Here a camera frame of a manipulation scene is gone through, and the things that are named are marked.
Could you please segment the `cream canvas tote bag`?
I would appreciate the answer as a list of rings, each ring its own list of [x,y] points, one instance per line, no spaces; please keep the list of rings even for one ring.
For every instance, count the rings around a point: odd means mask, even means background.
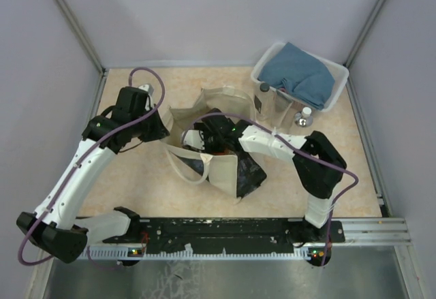
[[[178,176],[190,185],[209,183],[233,198],[243,198],[266,180],[262,159],[250,155],[237,137],[255,106],[231,86],[202,89],[190,108],[168,108],[162,117],[170,135],[161,142]]]

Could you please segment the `clear square bottle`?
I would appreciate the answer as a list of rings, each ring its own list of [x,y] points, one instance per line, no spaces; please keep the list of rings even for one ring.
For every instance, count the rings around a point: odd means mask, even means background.
[[[270,85],[265,82],[259,83],[255,88],[253,97],[255,109],[257,110],[257,120],[266,121],[272,116],[274,100],[275,92]]]

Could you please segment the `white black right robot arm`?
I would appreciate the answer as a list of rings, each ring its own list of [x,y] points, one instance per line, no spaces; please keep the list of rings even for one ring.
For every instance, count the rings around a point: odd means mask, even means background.
[[[280,133],[239,114],[219,110],[198,117],[189,130],[198,124],[202,124],[207,135],[235,153],[256,153],[291,163],[308,193],[305,236],[317,242],[328,234],[333,192],[343,179],[347,163],[322,132],[313,131],[307,136]]]

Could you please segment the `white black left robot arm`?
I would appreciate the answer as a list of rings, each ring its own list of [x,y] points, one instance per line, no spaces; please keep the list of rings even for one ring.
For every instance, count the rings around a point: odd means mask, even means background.
[[[152,142],[169,135],[152,94],[149,84],[125,86],[115,105],[88,122],[73,159],[53,190],[32,213],[22,212],[17,218],[26,241],[68,264],[97,242],[139,239],[140,216],[128,208],[120,206],[83,219],[78,218],[78,211],[99,175],[129,142]]]

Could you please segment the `blue folded towel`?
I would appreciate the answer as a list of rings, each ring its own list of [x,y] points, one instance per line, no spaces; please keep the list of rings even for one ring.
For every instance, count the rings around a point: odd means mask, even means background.
[[[280,89],[318,110],[329,100],[334,78],[318,59],[291,43],[263,66],[258,80]]]

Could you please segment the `white plastic basket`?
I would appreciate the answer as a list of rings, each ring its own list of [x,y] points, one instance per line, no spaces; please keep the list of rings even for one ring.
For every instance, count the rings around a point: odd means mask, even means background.
[[[349,70],[289,42],[276,42],[262,55],[251,80],[265,82],[287,99],[330,111],[347,84]]]

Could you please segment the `aluminium frame rail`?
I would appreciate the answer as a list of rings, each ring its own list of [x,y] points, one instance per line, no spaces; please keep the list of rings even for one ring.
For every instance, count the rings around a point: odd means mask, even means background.
[[[67,0],[53,1],[90,62],[92,62],[93,66],[100,74],[103,74],[105,68],[102,65],[100,57]]]

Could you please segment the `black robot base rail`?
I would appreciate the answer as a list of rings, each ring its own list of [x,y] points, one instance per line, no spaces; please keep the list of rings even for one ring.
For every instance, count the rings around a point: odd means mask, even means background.
[[[134,228],[106,244],[140,244],[139,254],[177,254],[194,257],[249,257],[294,254],[308,244],[320,244],[330,256],[334,243],[345,242],[339,221],[316,228],[302,218],[188,219],[157,218],[134,221]]]

